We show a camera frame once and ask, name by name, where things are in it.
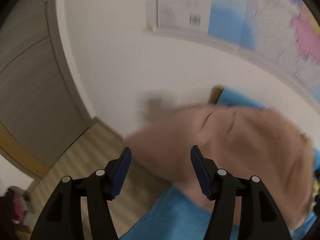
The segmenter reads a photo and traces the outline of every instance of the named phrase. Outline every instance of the blue fabric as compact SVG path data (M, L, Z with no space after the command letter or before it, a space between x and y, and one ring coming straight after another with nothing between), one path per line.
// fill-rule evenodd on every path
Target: blue fabric
M224 88L218 104L265 108L242 94ZM320 168L320 151L315 149L314 168ZM197 207L177 188L169 188L153 208L142 217L121 240L203 240L211 214ZM309 231L316 215L309 213L302 226L290 232L293 240L301 240ZM233 226L230 240L237 240L239 227Z

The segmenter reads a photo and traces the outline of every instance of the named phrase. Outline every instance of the door panel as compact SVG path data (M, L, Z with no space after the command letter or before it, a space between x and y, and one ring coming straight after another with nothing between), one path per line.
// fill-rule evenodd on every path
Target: door panel
M88 128L68 93L49 37L1 72L0 106L5 128L49 167Z
M0 29L0 72L48 35L45 0L19 0Z

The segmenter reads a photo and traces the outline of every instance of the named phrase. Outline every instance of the gray door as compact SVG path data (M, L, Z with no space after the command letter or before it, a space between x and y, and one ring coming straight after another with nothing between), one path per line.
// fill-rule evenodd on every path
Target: gray door
M88 128L64 83L49 37L0 73L0 121L49 167Z

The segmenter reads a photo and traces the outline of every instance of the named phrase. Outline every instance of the barcode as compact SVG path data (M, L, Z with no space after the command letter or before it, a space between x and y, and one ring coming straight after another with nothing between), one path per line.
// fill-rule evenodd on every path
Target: barcode
M190 25L199 26L200 25L200 21L201 21L201 16L200 15L190 15L190 21L189 21Z

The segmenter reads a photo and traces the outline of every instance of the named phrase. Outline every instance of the white circular cap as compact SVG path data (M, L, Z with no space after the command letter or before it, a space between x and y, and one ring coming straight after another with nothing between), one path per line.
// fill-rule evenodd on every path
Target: white circular cap
M225 176L227 172L224 169L218 169L218 174L221 176Z
M102 176L104 174L104 170L97 170L96 175L97 176Z
M258 176L253 176L251 179L253 182L257 182L257 183L260 181L260 178Z
M64 182L64 183L69 182L70 179L71 179L71 178L70 178L69 176L64 176L64 177L62 178L62 182Z

